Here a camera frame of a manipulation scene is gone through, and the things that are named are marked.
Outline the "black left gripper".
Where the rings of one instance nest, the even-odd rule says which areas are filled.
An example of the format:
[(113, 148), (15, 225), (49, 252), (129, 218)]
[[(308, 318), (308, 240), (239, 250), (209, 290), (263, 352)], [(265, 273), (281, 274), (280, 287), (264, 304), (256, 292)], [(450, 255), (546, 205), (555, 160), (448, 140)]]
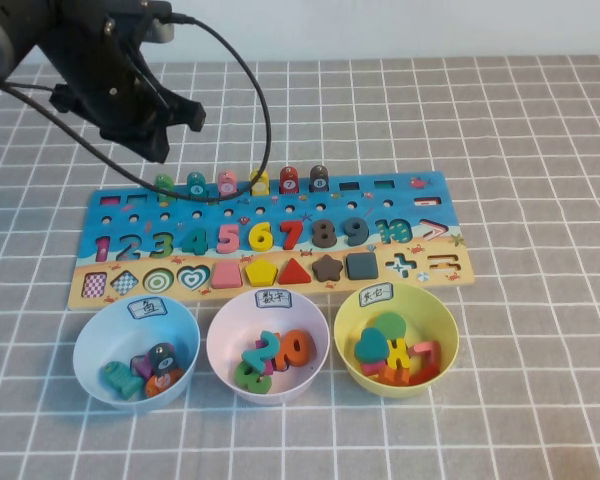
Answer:
[(106, 138), (151, 163), (164, 164), (170, 151), (166, 127), (187, 125), (200, 132), (206, 111), (200, 102), (161, 86), (137, 48), (50, 47), (48, 57), (64, 82), (50, 101), (98, 127)]

